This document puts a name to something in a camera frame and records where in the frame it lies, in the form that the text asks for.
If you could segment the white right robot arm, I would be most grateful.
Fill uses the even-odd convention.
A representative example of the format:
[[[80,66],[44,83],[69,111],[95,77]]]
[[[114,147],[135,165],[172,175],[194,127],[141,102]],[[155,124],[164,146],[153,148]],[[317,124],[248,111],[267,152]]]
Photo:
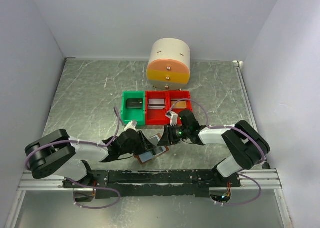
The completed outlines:
[[[270,146],[266,140],[245,120],[234,125],[200,125],[192,111],[181,111],[177,118],[181,125],[165,125],[158,146],[176,145],[182,140],[189,140],[193,145],[226,145],[231,155],[220,162],[212,174],[212,181],[218,187],[229,182],[230,176],[250,170],[266,160]]]

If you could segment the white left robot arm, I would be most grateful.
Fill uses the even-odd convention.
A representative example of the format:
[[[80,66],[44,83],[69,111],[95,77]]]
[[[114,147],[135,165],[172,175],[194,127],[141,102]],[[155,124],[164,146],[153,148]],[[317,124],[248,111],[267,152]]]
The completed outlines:
[[[138,157],[155,148],[142,131],[132,128],[99,143],[76,140],[59,129],[25,148],[25,165],[34,179],[62,176],[86,188],[94,180],[88,161],[110,163],[123,155]]]

